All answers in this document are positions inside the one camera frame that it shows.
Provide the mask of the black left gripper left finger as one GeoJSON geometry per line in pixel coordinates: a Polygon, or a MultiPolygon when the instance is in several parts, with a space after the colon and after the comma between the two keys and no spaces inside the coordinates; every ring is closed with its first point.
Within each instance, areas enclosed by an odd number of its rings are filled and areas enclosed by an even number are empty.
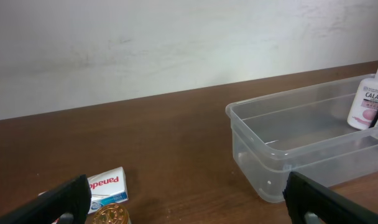
{"type": "Polygon", "coordinates": [[[79,175],[1,216],[0,224],[83,224],[90,205],[91,190],[87,176],[79,175]]]}

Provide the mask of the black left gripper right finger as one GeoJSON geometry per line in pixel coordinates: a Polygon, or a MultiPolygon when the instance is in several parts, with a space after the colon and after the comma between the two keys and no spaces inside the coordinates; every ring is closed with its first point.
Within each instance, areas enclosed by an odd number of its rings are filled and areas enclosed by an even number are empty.
{"type": "Polygon", "coordinates": [[[298,172],[291,172],[283,197],[292,223],[378,223],[378,214],[298,172]]]}

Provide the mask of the gold-lidded small jar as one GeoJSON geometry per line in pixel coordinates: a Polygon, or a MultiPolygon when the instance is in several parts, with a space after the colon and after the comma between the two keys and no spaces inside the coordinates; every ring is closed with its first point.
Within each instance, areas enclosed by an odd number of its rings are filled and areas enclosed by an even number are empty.
{"type": "Polygon", "coordinates": [[[124,206],[110,203],[95,213],[92,224],[131,224],[131,219],[124,206]]]}

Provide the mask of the clear plastic container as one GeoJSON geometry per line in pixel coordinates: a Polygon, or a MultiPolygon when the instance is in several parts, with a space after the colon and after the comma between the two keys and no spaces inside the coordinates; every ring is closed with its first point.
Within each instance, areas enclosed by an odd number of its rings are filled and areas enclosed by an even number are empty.
{"type": "Polygon", "coordinates": [[[352,77],[231,103],[233,157],[257,194],[279,203],[292,171],[326,187],[378,171],[378,126],[358,130],[348,114],[352,77]]]}

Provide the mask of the white Calamol lotion bottle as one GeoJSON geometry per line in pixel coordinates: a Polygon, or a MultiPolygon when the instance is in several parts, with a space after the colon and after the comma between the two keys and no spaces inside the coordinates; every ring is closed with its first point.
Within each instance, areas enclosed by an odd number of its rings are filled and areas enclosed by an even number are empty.
{"type": "Polygon", "coordinates": [[[363,79],[348,114],[347,123],[356,129],[370,128],[378,110],[378,69],[371,78],[363,79]]]}

